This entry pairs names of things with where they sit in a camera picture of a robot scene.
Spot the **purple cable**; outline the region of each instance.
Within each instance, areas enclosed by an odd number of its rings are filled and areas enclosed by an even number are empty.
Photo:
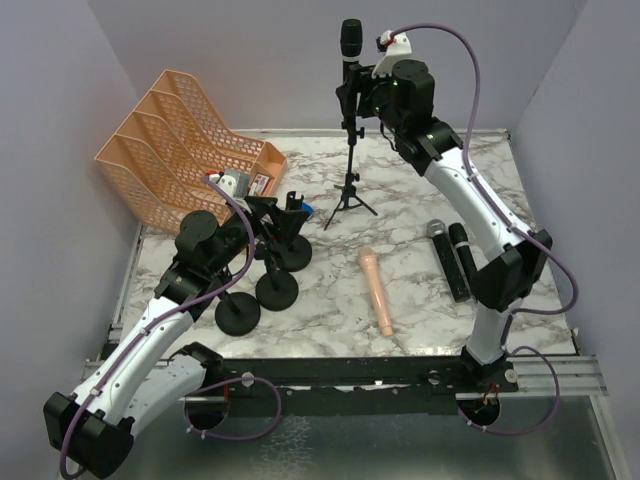
[[[282,415],[282,397],[280,397],[280,392],[278,392],[278,389],[276,388],[276,386],[273,383],[271,383],[269,380],[265,379],[265,378],[260,378],[260,377],[231,378],[229,380],[224,380],[222,382],[218,382],[218,383],[215,383],[213,385],[209,385],[208,387],[201,388],[200,390],[196,390],[195,392],[192,392],[189,395],[198,395],[198,394],[201,394],[201,393],[209,392],[211,390],[215,390],[216,388],[224,387],[226,385],[231,385],[232,383],[239,383],[239,382],[245,382],[245,381],[255,381],[255,382],[259,382],[259,383],[264,383],[265,385],[267,385],[273,391],[273,393],[274,393],[274,395],[276,397],[276,403],[277,403],[276,416],[273,419],[273,422],[271,422],[267,426],[267,428],[265,428],[261,432],[254,433],[254,434],[251,434],[251,435],[245,435],[245,436],[241,436],[241,437],[234,437],[234,436],[231,436],[231,435],[223,435],[221,433],[213,433],[213,432],[208,432],[206,430],[198,430],[191,423],[191,419],[189,418],[189,413],[187,412],[187,407],[185,405],[185,408],[184,408],[184,419],[189,424],[189,428],[187,429],[187,433],[193,431],[193,432],[199,433],[200,436],[204,435],[205,437],[216,438],[218,440],[229,440],[229,441],[232,441],[232,442],[246,442],[246,441],[249,441],[249,440],[257,440],[258,438],[262,438],[265,435],[268,435],[269,433],[271,433],[278,426],[278,423],[280,423],[280,417]]]
[[[551,250],[549,250],[547,247],[542,245],[539,241],[537,241],[535,238],[530,236],[527,232],[523,232],[522,230],[520,230],[518,227],[516,227],[511,223],[511,220],[509,220],[509,217],[500,209],[498,204],[496,204],[496,202],[491,198],[489,193],[484,189],[484,187],[482,186],[482,183],[480,183],[480,180],[478,180],[477,176],[473,175],[473,171],[471,170],[471,162],[469,160],[469,145],[471,143],[473,126],[476,121],[476,113],[478,112],[478,102],[480,101],[480,66],[478,64],[478,58],[476,57],[476,54],[473,48],[471,47],[471,44],[457,30],[451,27],[447,27],[446,25],[438,24],[438,23],[417,23],[415,25],[409,25],[407,27],[398,28],[391,32],[390,37],[393,39],[393,37],[395,37],[400,33],[405,33],[410,30],[418,30],[418,29],[441,30],[443,32],[450,33],[451,35],[453,35],[454,37],[456,37],[458,40],[462,42],[462,44],[467,49],[469,56],[471,57],[471,61],[473,62],[473,70],[475,72],[476,86],[473,94],[473,105],[471,107],[471,114],[469,115],[469,125],[467,126],[467,133],[465,135],[464,142],[462,144],[462,161],[464,163],[465,170],[467,171],[467,174],[471,179],[471,182],[476,187],[478,192],[480,192],[480,195],[482,195],[482,198],[487,202],[487,204],[489,204],[491,209],[496,213],[496,215],[498,215],[498,217],[500,217],[500,220],[502,220],[502,222],[511,231],[513,231],[515,234],[519,235],[520,237],[524,238],[529,243],[535,245],[540,251],[542,251],[542,253],[544,253],[548,258],[550,258],[558,267],[560,267],[560,269],[564,272],[564,274],[569,279],[569,282],[571,283],[571,289],[572,289],[571,300],[569,300],[569,302],[563,307],[561,306],[560,308],[555,310],[538,310],[533,308],[514,309],[507,319],[505,330],[502,335],[503,342],[505,342],[507,334],[509,333],[509,329],[511,328],[511,324],[513,323],[513,316],[516,313],[533,313],[537,315],[558,315],[560,313],[564,313],[570,310],[571,308],[573,308],[573,306],[578,301],[578,295],[579,295],[578,282],[576,278],[573,276],[573,274],[571,273],[571,271],[569,270],[569,268],[559,258],[557,258],[551,252]]]
[[[242,267],[242,269],[238,272],[238,274],[235,277],[233,277],[231,279],[231,281],[229,283],[227,283],[226,285],[223,285],[222,287],[218,288],[217,290],[214,290],[211,293],[207,293],[206,295],[203,295],[203,296],[198,297],[198,298],[194,298],[193,300],[190,300],[188,302],[183,303],[182,305],[179,305],[179,306],[177,306],[175,308],[172,308],[171,310],[168,310],[165,313],[163,313],[162,315],[159,315],[158,317],[153,319],[153,321],[151,323],[149,323],[149,325],[145,328],[145,331],[147,333],[150,333],[151,330],[153,330],[160,323],[162,323],[163,321],[165,321],[167,318],[171,317],[172,315],[175,315],[176,313],[184,312],[185,310],[193,307],[194,305],[197,305],[197,304],[199,304],[201,302],[204,302],[204,301],[207,301],[207,300],[211,300],[211,299],[217,297],[218,295],[220,295],[221,293],[226,292],[229,288],[231,288],[236,283],[238,283],[238,281],[249,270],[249,267],[251,266],[251,262],[253,262],[253,257],[255,255],[255,248],[256,247],[254,245],[255,237],[253,235],[253,230],[251,229],[251,223],[249,223],[249,219],[247,218],[247,216],[242,211],[242,208],[240,207],[240,205],[238,205],[233,200],[233,198],[231,198],[229,195],[227,195],[215,183],[211,182],[208,177],[203,177],[202,181],[204,183],[206,183],[207,185],[209,185],[211,188],[213,188],[216,191],[217,194],[219,194],[220,196],[222,196],[222,198],[225,199],[225,201],[231,206],[231,208],[233,210],[235,210],[235,212],[238,214],[238,216],[240,217],[240,220],[242,221],[242,223],[244,224],[245,228],[247,229],[247,235],[249,237],[249,255],[247,256],[247,261],[245,262],[245,264]],[[107,384],[109,379],[118,370],[120,365],[122,365],[122,362],[124,362],[124,360],[129,356],[129,353],[145,337],[146,337],[145,334],[138,333],[133,338],[131,343],[125,347],[125,349],[122,351],[122,353],[120,353],[118,358],[113,362],[113,364],[111,365],[111,368],[109,368],[105,372],[105,374],[102,376],[102,379],[100,381],[98,381],[98,383],[96,383],[96,385],[94,387],[95,390],[97,390],[97,391],[101,391],[102,390],[102,387],[104,387]],[[71,419],[71,422],[69,423],[69,427],[67,428],[67,431],[65,432],[64,438],[62,440],[62,446],[60,447],[60,475],[62,476],[62,478],[64,480],[75,480],[76,478],[80,477],[80,475],[82,475],[86,471],[85,469],[80,468],[76,473],[70,474],[67,471],[67,456],[69,454],[69,445],[71,443],[71,437],[73,436],[73,432],[75,431],[76,426],[78,425],[78,422],[80,421],[80,418],[82,417],[82,414],[87,410],[87,408],[89,407],[89,405],[91,404],[91,402],[93,401],[94,398],[95,398],[95,395],[93,395],[93,394],[87,395],[86,400],[80,406],[80,408],[78,408],[78,410],[76,411],[75,415]]]
[[[504,431],[504,430],[496,430],[494,428],[473,423],[471,420],[467,418],[464,412],[460,408],[458,408],[458,413],[460,414],[460,416],[462,416],[462,418],[464,418],[467,421],[467,425],[469,425],[472,428],[475,428],[476,430],[480,430],[483,433],[490,433],[492,435],[499,435],[502,437],[518,437],[520,435],[526,435],[528,433],[533,433],[533,432],[542,430],[543,428],[547,427],[551,422],[553,422],[553,420],[558,416],[558,411],[560,410],[560,381],[558,380],[558,374],[556,373],[556,369],[553,368],[553,365],[551,364],[551,362],[547,357],[545,357],[542,353],[540,353],[538,350],[532,347],[527,347],[523,345],[521,347],[516,348],[513,352],[511,352],[511,355],[515,355],[520,350],[529,350],[534,354],[536,354],[538,357],[542,359],[544,363],[547,364],[547,367],[549,367],[549,370],[551,371],[551,376],[553,377],[553,383],[555,384],[555,387],[556,387],[556,397],[553,403],[553,408],[551,409],[551,412],[549,413],[549,415],[547,415],[547,418],[541,421],[538,425],[535,425],[530,428],[526,428],[524,430]]]

